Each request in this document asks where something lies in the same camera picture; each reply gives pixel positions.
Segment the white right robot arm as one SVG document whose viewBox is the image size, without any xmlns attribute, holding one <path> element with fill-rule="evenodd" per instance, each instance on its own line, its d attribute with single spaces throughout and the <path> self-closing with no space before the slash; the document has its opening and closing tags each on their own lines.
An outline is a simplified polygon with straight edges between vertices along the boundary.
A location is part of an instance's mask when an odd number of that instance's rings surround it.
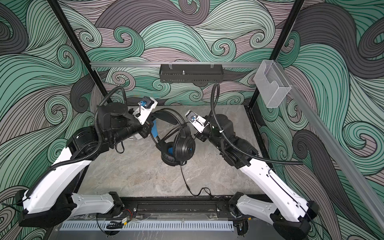
<svg viewBox="0 0 384 240">
<path fill-rule="evenodd" d="M 308 239 L 313 229 L 311 221 L 317 217 L 320 209 L 316 202 L 307 201 L 295 193 L 266 162 L 261 161 L 258 150 L 247 140 L 236 136 L 233 123 L 227 116 L 218 114 L 206 120 L 193 114 L 188 120 L 197 130 L 198 139 L 202 142 L 209 140 L 230 166 L 246 174 L 269 198 L 265 202 L 237 192 L 229 201 L 233 216 L 263 220 L 273 225 L 286 240 Z"/>
</svg>

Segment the white headphones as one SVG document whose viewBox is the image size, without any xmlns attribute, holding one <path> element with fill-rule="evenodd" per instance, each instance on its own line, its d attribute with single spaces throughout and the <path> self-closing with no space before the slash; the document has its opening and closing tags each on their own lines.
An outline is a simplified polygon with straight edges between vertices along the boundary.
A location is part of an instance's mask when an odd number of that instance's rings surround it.
<svg viewBox="0 0 384 240">
<path fill-rule="evenodd" d="M 131 137 L 129 137 L 129 140 L 140 140 L 140 139 L 143 139 L 143 137 L 139 134 L 139 133 L 137 133 L 137 134 L 135 134 L 135 135 L 132 135 Z"/>
</svg>

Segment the black gaming headphones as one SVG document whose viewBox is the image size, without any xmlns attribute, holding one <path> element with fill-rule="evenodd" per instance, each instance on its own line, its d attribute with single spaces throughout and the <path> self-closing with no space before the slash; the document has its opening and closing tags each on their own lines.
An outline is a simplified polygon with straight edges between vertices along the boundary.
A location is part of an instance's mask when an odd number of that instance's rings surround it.
<svg viewBox="0 0 384 240">
<path fill-rule="evenodd" d="M 156 148 L 161 152 L 162 161 L 171 166 L 184 166 L 196 150 L 196 142 L 192 137 L 191 129 L 182 115 L 174 109 L 163 108 L 150 115 L 151 120 L 162 120 L 174 127 L 160 138 L 156 125 L 153 125 L 151 137 Z"/>
</svg>

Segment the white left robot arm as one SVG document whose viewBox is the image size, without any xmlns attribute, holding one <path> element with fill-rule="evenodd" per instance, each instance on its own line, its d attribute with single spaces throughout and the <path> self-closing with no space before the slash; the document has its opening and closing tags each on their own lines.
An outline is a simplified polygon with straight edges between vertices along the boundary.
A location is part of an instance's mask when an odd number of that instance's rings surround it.
<svg viewBox="0 0 384 240">
<path fill-rule="evenodd" d="M 53 165 L 28 190 L 16 194 L 17 204 L 23 207 L 19 226 L 50 228 L 85 214 L 118 217 L 124 204 L 116 192 L 84 196 L 70 193 L 67 187 L 101 153 L 133 135 L 147 137 L 153 125 L 147 119 L 157 104 L 144 98 L 133 110 L 125 103 L 101 103 L 94 125 L 76 131 Z"/>
</svg>

